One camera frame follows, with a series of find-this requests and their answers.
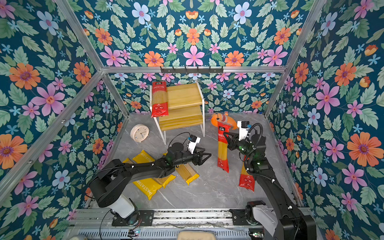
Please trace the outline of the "red spaghetti bag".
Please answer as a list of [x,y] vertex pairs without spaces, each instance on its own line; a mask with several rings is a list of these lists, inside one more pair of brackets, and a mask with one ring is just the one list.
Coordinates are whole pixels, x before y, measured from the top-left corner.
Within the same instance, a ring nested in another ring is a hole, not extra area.
[[218,167],[227,173],[229,172],[228,142],[224,133],[228,133],[229,129],[229,125],[218,122]]
[[152,85],[152,118],[169,115],[167,83],[153,82]]
[[241,175],[239,179],[239,187],[245,188],[252,192],[255,190],[255,179],[253,176],[247,173],[244,165],[242,165]]

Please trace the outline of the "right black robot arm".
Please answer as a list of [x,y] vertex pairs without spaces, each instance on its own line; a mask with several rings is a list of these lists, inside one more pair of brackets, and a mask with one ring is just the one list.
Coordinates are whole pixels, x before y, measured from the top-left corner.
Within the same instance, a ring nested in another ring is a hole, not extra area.
[[275,240],[315,240],[317,227],[310,215],[305,215],[280,185],[265,151],[266,137],[260,123],[237,123],[239,133],[225,132],[229,150],[238,150],[244,168],[263,189],[272,205],[269,210],[261,201],[249,202],[248,222],[260,223]]

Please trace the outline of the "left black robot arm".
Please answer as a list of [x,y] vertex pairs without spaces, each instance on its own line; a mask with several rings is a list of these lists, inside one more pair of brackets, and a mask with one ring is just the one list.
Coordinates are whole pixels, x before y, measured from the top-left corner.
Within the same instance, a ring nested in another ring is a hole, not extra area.
[[210,157],[206,149],[196,147],[190,152],[182,143],[174,143],[161,158],[140,164],[123,163],[119,159],[110,161],[96,173],[89,187],[100,208],[109,208],[114,215],[129,219],[137,211],[135,204],[123,195],[130,183],[150,178],[164,178],[171,175],[178,166],[193,163],[203,165]]

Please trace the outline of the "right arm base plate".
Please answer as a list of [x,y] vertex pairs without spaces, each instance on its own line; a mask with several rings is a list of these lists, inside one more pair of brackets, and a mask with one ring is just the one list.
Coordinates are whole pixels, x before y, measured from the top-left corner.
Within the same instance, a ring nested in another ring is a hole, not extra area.
[[254,226],[257,224],[257,222],[248,219],[246,210],[230,209],[229,212],[232,214],[234,226]]

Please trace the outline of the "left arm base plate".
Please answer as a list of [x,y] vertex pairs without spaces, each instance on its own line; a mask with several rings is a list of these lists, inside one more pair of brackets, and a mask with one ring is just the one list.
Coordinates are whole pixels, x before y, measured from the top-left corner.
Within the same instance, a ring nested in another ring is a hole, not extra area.
[[114,215],[113,227],[148,227],[151,226],[154,220],[154,210],[134,210],[134,212],[126,217],[121,217],[118,213],[112,211]]

